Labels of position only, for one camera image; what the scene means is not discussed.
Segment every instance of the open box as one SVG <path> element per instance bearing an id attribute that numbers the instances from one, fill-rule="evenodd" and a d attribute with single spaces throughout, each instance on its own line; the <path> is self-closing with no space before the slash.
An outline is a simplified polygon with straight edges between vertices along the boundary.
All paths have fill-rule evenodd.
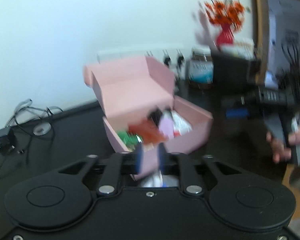
<path id="1" fill-rule="evenodd" d="M 103 122 L 109 142 L 116 152 L 128 151 L 116 131 L 141 121 L 150 111 L 171 107 L 191 125 L 189 133 L 164 143 L 168 152 L 190 153 L 208 141 L 212 114 L 174 96 L 174 73 L 153 57 L 130 57 L 87 65 L 84 82 L 93 88 L 105 113 Z M 144 152 L 140 179 L 159 166 L 157 146 Z"/>

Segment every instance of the bundle of black wires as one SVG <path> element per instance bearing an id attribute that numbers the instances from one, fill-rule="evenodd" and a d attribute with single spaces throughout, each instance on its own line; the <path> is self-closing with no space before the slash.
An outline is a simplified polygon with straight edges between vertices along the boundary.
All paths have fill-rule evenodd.
<path id="1" fill-rule="evenodd" d="M 46 140 L 46 141 L 53 141 L 54 137 L 55 137 L 55 130 L 53 128 L 52 125 L 52 119 L 51 117 L 54 115 L 54 113 L 52 112 L 53 109 L 58 109 L 59 111 L 63 112 L 63 110 L 58 107 L 58 106 L 50 106 L 47 107 L 46 109 L 43 108 L 37 108 L 37 107 L 33 107 L 32 105 L 32 100 L 31 99 L 27 99 L 25 101 L 20 102 L 17 107 L 14 110 L 14 114 L 12 115 L 12 117 L 8 120 L 8 122 L 6 123 L 5 127 L 8 126 L 14 126 L 17 125 L 19 127 L 19 129 L 26 133 L 27 135 L 30 136 L 29 142 L 26 145 L 26 147 L 24 147 L 22 150 L 19 150 L 19 153 L 28 153 L 29 152 L 29 148 L 32 142 L 33 138 L 38 138 L 40 140 Z M 26 122 L 23 122 L 22 124 L 20 124 L 17 121 L 17 117 L 24 113 L 24 112 L 28 112 L 31 113 L 34 117 L 27 120 Z M 46 136 L 38 136 L 35 135 L 33 132 L 29 132 L 26 130 L 26 128 L 24 127 L 25 123 L 28 123 L 30 121 L 34 121 L 34 120 L 40 120 L 41 122 L 48 122 L 51 125 L 51 130 L 52 130 L 52 136 L 51 137 L 46 137 Z"/>

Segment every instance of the black table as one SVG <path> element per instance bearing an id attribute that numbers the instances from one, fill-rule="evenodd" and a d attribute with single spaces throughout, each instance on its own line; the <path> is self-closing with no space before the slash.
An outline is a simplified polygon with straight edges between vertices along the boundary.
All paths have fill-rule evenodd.
<path id="1" fill-rule="evenodd" d="M 218 90 L 191 90 L 185 84 L 180 85 L 179 96 L 210 111 L 214 121 L 208 143 L 191 153 L 192 158 L 202 155 L 214 155 L 219 160 L 242 167 L 246 170 L 281 181 L 285 164 L 275 165 L 271 160 L 271 149 L 265 143 L 265 134 L 259 141 L 252 143 L 245 129 L 238 132 L 236 124 L 224 118 L 220 107 L 220 92 Z M 96 154 L 100 158 L 108 158 L 114 151 L 106 137 L 99 104 L 92 103 L 54 115 L 53 127 L 55 139 L 53 142 L 33 138 L 29 153 L 18 155 L 0 154 L 0 234 L 10 228 L 3 199 L 7 190 L 16 183 L 52 169 L 64 166 L 85 157 Z M 29 122 L 26 129 L 32 131 L 37 121 Z M 25 147 L 29 136 L 18 127 L 13 128 L 18 139 L 17 148 Z"/>

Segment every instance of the jar of brown spread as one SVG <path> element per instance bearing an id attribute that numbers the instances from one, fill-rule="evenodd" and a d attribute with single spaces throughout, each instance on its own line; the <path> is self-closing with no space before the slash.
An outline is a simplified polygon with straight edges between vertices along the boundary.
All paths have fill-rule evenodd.
<path id="1" fill-rule="evenodd" d="M 189 86 L 198 89 L 212 87 L 213 62 L 209 47 L 192 49 L 192 58 L 189 64 Z"/>

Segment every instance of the box lid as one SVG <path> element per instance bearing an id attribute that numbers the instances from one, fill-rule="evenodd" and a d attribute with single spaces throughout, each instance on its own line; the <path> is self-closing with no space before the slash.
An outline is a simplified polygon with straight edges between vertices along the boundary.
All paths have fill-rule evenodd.
<path id="1" fill-rule="evenodd" d="M 174 73 L 153 57 L 87 65 L 83 76 L 108 118 L 173 99 Z"/>

